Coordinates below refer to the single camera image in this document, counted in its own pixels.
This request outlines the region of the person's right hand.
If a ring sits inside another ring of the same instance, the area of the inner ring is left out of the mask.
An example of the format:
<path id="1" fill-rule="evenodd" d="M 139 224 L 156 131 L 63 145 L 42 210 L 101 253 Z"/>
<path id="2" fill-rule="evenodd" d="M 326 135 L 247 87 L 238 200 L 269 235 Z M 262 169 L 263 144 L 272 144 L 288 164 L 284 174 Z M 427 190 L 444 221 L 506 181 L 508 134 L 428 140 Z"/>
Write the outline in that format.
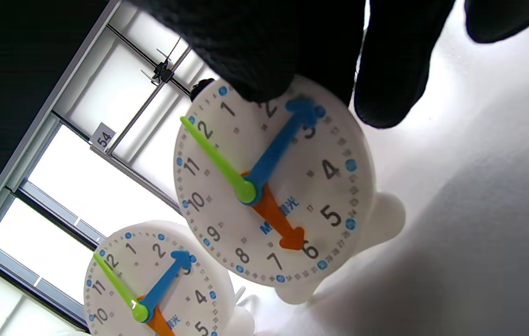
<path id="1" fill-rule="evenodd" d="M 295 75 L 392 128 L 422 97 L 453 0 L 133 0 L 250 102 Z"/>

